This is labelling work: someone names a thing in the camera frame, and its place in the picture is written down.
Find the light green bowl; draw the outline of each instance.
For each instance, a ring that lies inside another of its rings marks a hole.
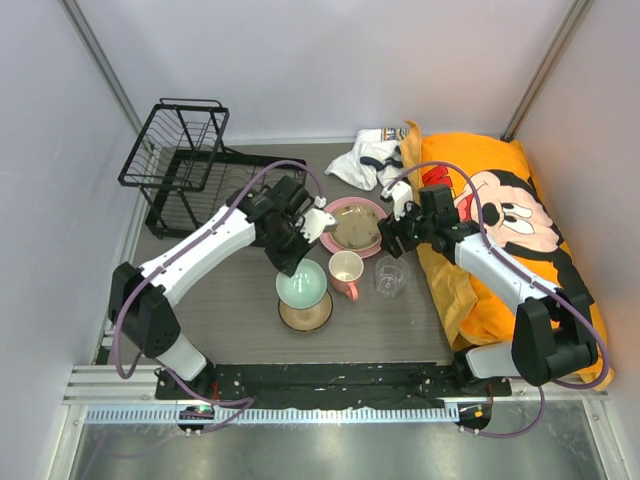
[[[311,308],[327,291],[327,275],[322,267],[312,260],[303,258],[296,273],[287,277],[284,273],[276,276],[276,292],[285,304],[297,310]]]

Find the robotic arm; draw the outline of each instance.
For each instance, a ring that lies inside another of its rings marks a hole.
[[[418,193],[421,206],[413,202],[411,187],[405,182],[383,191],[382,199],[393,202],[393,213],[378,223],[382,248],[397,258],[403,249],[430,244],[434,251],[481,280],[516,318],[513,342],[456,353],[453,366],[461,383],[519,376],[539,386],[597,361],[596,343],[585,326],[534,283],[558,293],[590,321],[585,294],[561,290],[527,271],[492,242],[487,246],[478,224],[460,222],[448,187],[427,186]],[[559,328],[553,329],[551,320],[558,321]]]
[[[122,331],[142,354],[171,368],[203,396],[210,394],[214,369],[181,333],[174,308],[183,295],[222,260],[254,242],[264,247],[277,270],[291,276],[320,235],[337,225],[333,216],[322,210],[324,199],[314,201],[298,182],[283,177],[273,188],[250,190],[224,224],[203,235],[228,214],[238,194],[180,244],[139,269],[123,263],[112,278],[109,318],[115,324],[131,292],[158,268],[163,269],[131,305]],[[179,252],[182,255],[165,266]]]

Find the pink mug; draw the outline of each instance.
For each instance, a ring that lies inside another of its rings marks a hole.
[[[329,260],[331,285],[351,300],[358,299],[358,284],[364,271],[364,263],[357,253],[344,250]]]

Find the pillow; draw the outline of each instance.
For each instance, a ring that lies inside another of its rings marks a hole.
[[[429,160],[458,165],[478,188],[485,227],[498,245],[540,277],[588,293],[573,265],[567,243],[542,204],[535,176],[519,142],[505,143],[470,133],[422,138],[420,128],[413,122],[407,123],[411,129],[400,145],[405,168]],[[411,173],[409,180],[416,201],[419,188],[439,183],[447,185],[453,192],[461,219],[477,220],[471,190],[458,173],[446,167],[423,167]],[[429,245],[420,245],[417,251],[453,349],[513,338],[514,316],[482,282],[449,263]],[[591,320],[606,342],[602,317],[590,295],[589,298]],[[589,382],[597,377],[601,368],[599,359],[578,373]],[[604,388],[612,378],[611,371],[599,388]]]

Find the white cloth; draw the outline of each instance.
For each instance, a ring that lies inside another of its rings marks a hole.
[[[386,186],[402,169],[393,160],[399,153],[398,145],[407,129],[378,128],[360,130],[350,152],[340,155],[325,170],[362,190],[373,190],[378,180]]]

